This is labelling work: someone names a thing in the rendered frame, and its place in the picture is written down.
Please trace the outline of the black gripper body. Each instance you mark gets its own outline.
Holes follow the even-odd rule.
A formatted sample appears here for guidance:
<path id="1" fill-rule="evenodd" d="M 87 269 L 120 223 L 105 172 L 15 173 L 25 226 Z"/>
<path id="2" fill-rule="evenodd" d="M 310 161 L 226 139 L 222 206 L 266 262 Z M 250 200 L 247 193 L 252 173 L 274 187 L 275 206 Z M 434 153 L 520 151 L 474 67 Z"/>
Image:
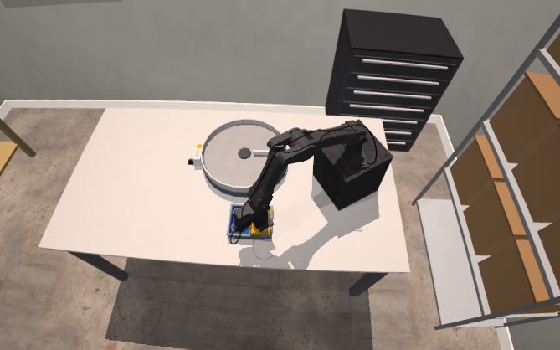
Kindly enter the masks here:
<path id="1" fill-rule="evenodd" d="M 271 217 L 268 215 L 268 213 L 266 214 L 266 216 L 264 216 L 263 218 L 265 218 L 265 224 L 261 225 L 260 227 L 258 227 L 258 230 L 260 232 L 264 231 L 265 229 L 271 227 L 274 225 L 273 220 L 271 219 Z"/>

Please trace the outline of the yellow bin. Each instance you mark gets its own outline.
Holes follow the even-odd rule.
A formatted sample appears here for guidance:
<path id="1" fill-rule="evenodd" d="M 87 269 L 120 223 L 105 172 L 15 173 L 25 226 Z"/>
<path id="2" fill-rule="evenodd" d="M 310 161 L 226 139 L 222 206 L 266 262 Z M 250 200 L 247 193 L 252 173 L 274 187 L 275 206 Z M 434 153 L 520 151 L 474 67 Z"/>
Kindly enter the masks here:
<path id="1" fill-rule="evenodd" d="M 259 234 L 259 230 L 252 225 L 250 226 L 250 234 Z"/>

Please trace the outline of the blue bin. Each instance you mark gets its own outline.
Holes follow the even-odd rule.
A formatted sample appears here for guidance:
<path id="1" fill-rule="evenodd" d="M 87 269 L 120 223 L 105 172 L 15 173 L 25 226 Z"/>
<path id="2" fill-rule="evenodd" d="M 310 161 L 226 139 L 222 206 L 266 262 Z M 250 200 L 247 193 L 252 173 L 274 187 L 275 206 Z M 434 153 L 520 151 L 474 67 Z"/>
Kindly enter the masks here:
<path id="1" fill-rule="evenodd" d="M 231 222 L 230 222 L 230 228 L 229 228 L 229 232 L 230 232 L 230 233 L 233 233 L 233 231 L 232 231 L 232 229 L 231 229 L 231 225 L 234 223 L 234 221 L 233 221 L 233 220 L 234 220 L 233 211 L 234 211 L 234 209 L 236 209 L 236 208 L 241 208 L 241 207 L 235 207 L 235 206 L 233 206 L 232 216 L 231 216 Z M 249 227 L 248 227 L 244 232 L 241 232 L 241 234 L 247 234 L 248 232 L 249 232 Z"/>

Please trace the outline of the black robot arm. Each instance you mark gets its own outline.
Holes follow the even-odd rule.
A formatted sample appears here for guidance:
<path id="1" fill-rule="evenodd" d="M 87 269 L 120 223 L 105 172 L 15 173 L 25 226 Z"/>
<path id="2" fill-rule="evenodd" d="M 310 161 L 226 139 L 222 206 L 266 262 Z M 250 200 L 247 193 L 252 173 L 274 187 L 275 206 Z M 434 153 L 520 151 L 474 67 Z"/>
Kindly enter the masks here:
<path id="1" fill-rule="evenodd" d="M 345 123 L 340 126 L 323 129 L 328 131 L 314 131 L 306 136 L 303 135 L 312 130 L 295 127 L 269 139 L 267 146 L 270 150 L 264 168 L 247 193 L 250 198 L 257 188 L 250 201 L 244 206 L 242 232 L 252 225 L 251 223 L 253 222 L 256 228 L 265 224 L 265 218 L 263 217 L 266 216 L 268 210 L 270 210 L 270 202 L 273 199 L 272 194 L 275 185 L 288 164 L 307 161 L 314 156 L 316 151 L 324 147 L 344 144 L 350 169 L 357 170 L 367 168 L 367 159 L 362 148 L 362 144 L 367 142 L 367 133 L 360 126 L 353 125 L 358 124 L 354 120 L 345 121 Z M 351 127 L 342 129 L 346 126 Z M 285 150 L 284 148 L 278 147 L 284 146 L 300 136 L 303 137 L 288 144 L 290 147 L 289 149 Z M 313 140 L 309 141 L 306 137 L 308 137 L 309 140 Z M 281 149 L 275 154 L 275 151 L 279 148 Z M 280 154 L 281 152 L 282 154 Z M 256 217 L 262 219 L 257 219 Z"/>

